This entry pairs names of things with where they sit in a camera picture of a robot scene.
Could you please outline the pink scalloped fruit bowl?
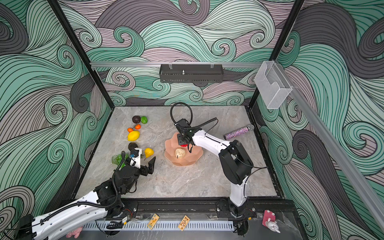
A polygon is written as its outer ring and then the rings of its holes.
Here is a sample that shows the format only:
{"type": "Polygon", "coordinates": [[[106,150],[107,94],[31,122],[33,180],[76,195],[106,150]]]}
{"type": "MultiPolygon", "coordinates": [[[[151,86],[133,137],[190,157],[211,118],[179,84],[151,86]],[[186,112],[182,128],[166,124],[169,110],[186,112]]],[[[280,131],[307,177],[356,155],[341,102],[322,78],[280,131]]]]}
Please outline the pink scalloped fruit bowl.
{"type": "Polygon", "coordinates": [[[173,165],[179,167],[186,167],[195,164],[204,153],[201,147],[179,145],[178,133],[174,133],[172,138],[165,141],[165,147],[165,158],[173,165]]]}

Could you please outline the dark fake avocado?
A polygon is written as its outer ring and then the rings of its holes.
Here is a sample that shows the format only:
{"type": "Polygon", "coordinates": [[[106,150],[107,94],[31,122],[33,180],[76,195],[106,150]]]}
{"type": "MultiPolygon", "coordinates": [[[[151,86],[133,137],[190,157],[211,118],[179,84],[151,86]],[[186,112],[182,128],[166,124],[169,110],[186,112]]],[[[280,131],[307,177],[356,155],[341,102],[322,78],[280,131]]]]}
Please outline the dark fake avocado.
{"type": "Polygon", "coordinates": [[[137,147],[138,147],[138,145],[136,143],[134,143],[134,142],[131,142],[128,145],[129,151],[132,151],[132,150],[136,149],[137,147]]]}

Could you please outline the yellow fake lemon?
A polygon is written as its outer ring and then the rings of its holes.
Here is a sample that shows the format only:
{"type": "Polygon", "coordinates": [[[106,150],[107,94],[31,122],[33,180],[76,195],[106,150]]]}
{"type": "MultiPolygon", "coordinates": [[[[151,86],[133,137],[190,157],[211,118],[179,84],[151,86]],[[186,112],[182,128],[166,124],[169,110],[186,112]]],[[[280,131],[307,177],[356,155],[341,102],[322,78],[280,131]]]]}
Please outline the yellow fake lemon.
{"type": "Polygon", "coordinates": [[[127,136],[127,140],[130,141],[130,142],[134,142],[136,140],[138,140],[140,137],[140,132],[139,131],[132,131],[128,134],[127,136]]]}

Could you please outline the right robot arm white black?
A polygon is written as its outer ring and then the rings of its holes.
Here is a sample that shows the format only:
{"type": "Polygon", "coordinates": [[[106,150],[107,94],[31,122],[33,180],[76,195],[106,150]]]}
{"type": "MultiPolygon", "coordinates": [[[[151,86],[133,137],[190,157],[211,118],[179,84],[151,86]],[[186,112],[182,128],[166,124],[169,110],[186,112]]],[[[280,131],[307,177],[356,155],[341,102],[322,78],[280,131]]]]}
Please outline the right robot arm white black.
{"type": "Polygon", "coordinates": [[[229,208],[233,215],[239,216],[246,207],[248,197],[246,196],[246,184],[249,177],[263,167],[254,166],[253,161],[243,147],[242,143],[234,140],[229,142],[216,138],[205,130],[203,126],[211,122],[218,123],[217,118],[210,119],[200,125],[192,126],[193,111],[185,103],[177,102],[171,106],[170,117],[174,126],[178,130],[178,144],[187,147],[191,152],[193,147],[201,147],[208,150],[220,160],[225,177],[231,182],[231,193],[229,197],[229,208]],[[176,106],[185,106],[190,111],[190,119],[181,119],[176,121],[173,116],[173,109],[176,106]]]}

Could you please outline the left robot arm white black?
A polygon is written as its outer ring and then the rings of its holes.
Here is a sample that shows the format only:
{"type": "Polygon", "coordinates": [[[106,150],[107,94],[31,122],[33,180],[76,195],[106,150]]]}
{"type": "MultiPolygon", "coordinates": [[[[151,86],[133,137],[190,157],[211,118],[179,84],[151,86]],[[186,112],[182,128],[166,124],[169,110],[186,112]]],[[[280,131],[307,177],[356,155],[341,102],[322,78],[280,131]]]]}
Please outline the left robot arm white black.
{"type": "Polygon", "coordinates": [[[102,218],[124,217],[127,212],[122,196],[137,186],[140,176],[154,172],[156,158],[146,166],[139,165],[135,155],[121,153],[122,160],[110,179],[80,199],[50,213],[19,220],[14,232],[15,240],[57,240],[83,225],[102,218]]]}

